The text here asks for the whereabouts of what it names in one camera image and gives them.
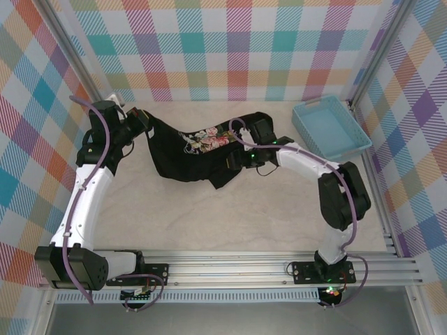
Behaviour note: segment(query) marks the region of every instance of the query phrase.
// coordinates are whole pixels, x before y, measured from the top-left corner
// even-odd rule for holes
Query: black shirt
[[[147,142],[156,170],[162,177],[178,181],[208,179],[215,188],[221,188],[240,172],[226,165],[229,153],[243,147],[228,131],[229,120],[201,131],[183,133],[146,113],[153,127],[146,132]],[[265,113],[256,112],[240,118],[247,126],[266,119],[273,129],[272,118]],[[234,121],[233,127],[238,132],[242,124]]]

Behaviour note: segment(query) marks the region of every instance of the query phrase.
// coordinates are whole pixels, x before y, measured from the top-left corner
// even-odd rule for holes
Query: flower pattern
[[[183,151],[187,154],[194,155],[204,154],[205,152],[209,152],[235,141],[230,132],[224,131],[220,125],[207,128],[195,134],[179,132],[179,135],[186,141]]]

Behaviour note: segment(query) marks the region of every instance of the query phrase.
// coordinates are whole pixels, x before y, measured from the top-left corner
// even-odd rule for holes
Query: plastic tray
[[[308,149],[329,161],[347,161],[372,145],[337,96],[324,96],[296,105],[292,124]]]

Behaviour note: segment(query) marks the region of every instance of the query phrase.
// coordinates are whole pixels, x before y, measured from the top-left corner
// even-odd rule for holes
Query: metal bracket
[[[169,276],[169,264],[143,264],[138,271],[138,274],[153,274],[155,276],[163,279],[165,285],[168,284]],[[149,278],[150,285],[159,286],[160,283],[153,278]],[[122,279],[112,279],[107,281],[107,286],[145,286],[147,284],[147,278],[122,278]]]
[[[321,280],[320,274],[315,268],[314,262],[292,262],[293,282],[296,285],[303,284],[324,284]],[[333,276],[328,279],[330,284],[344,284],[346,276],[346,283],[352,284],[356,282],[356,273],[352,262],[344,262],[343,270],[338,276]]]

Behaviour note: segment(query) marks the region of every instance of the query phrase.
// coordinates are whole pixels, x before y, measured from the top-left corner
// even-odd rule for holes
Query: plaid wall
[[[390,6],[384,0],[52,2],[80,52],[87,52],[94,79],[103,78],[126,101],[342,95],[366,55],[361,50],[371,47],[364,44],[369,30],[379,30],[376,14]],[[88,45],[80,43],[76,25]]]
[[[360,116],[400,245],[418,260],[434,318],[447,326],[446,18],[447,0],[419,0]]]
[[[349,92],[348,98],[353,98],[358,85],[360,84],[361,80],[363,79],[363,75],[365,74],[365,71],[368,69],[369,65],[371,64],[372,59],[374,58],[374,55],[376,54],[377,48],[380,46],[380,43],[383,40],[383,37],[385,36],[385,32],[390,26],[391,22],[393,21],[393,18],[395,16],[395,13],[397,12],[397,9],[399,8],[399,5],[402,3],[402,0],[393,0],[393,4],[391,5],[385,20],[383,21],[379,32],[376,35],[376,38],[374,39],[374,42],[371,44],[371,47],[369,48],[369,51],[367,53],[367,56],[365,57],[365,60],[362,63],[362,67],[357,73],[356,79],[354,80],[354,83],[351,87],[351,90]]]
[[[31,0],[0,1],[0,334],[23,334],[41,273],[37,245],[64,215],[88,126],[87,98]]]

